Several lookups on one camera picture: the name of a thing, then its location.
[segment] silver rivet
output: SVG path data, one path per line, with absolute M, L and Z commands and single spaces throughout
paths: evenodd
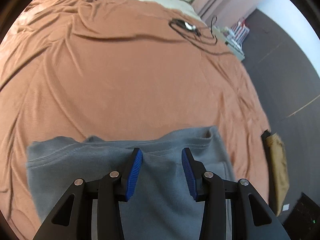
M 117 172 L 117 171 L 112 171 L 112 172 L 110 172 L 110 177 L 116 178 L 116 177 L 118 177 L 118 176 L 119 176 L 119 172 Z
M 82 179 L 76 179 L 75 180 L 75 185 L 76 186 L 79 186 L 79 185 L 81 185 L 83 183 L 83 180 Z
M 212 178 L 212 177 L 213 177 L 213 173 L 212 173 L 211 171 L 206 171 L 206 172 L 204 173 L 204 176 L 205 176 L 206 178 Z
M 249 181 L 247 181 L 246 179 L 241 179 L 240 180 L 241 185 L 243 186 L 248 186 L 249 185 Z

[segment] gray garment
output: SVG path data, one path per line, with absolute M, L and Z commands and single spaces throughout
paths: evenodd
M 27 176 L 37 212 L 43 221 L 77 178 L 102 178 L 126 162 L 134 147 L 143 152 L 134 195 L 120 203 L 126 240 L 199 239 L 204 202 L 189 194 L 181 151 L 189 147 L 195 160 L 222 179 L 235 180 L 215 126 L 171 132 L 152 141 L 111 141 L 89 137 L 79 143 L 56 137 L 28 147 Z M 227 238 L 231 239 L 231 209 L 227 201 Z

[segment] orange blanket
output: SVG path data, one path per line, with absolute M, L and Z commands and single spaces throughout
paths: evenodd
M 20 239 L 40 226 L 26 147 L 56 136 L 149 140 L 217 125 L 236 177 L 268 199 L 269 125 L 246 70 L 182 38 L 172 18 L 204 26 L 137 0 L 34 0 L 13 25 L 0 46 L 0 209 Z

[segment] bed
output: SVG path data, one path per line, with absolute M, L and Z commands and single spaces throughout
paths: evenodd
M 227 46 L 208 54 L 168 28 L 180 18 L 210 36 L 187 2 L 34 0 L 16 20 L 0 45 L 0 210 L 20 239 L 40 226 L 26 147 L 56 136 L 149 140 L 216 125 L 236 178 L 268 201 L 266 115 Z

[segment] blue gripper pad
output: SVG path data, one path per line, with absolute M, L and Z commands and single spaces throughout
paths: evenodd
M 136 158 L 133 162 L 130 174 L 128 176 L 127 189 L 125 192 L 126 201 L 128 201 L 134 193 L 134 189 L 137 185 L 137 180 L 138 180 L 139 172 L 141 169 L 141 164 L 142 164 L 142 151 L 138 150 Z
M 193 196 L 194 200 L 196 200 L 198 197 L 198 193 L 196 190 L 196 178 L 193 174 L 193 171 L 192 171 L 192 168 L 191 168 L 190 162 L 188 160 L 187 153 L 186 153 L 185 149 L 182 150 L 181 161 L 182 161 L 184 175 L 186 176 L 190 195 Z

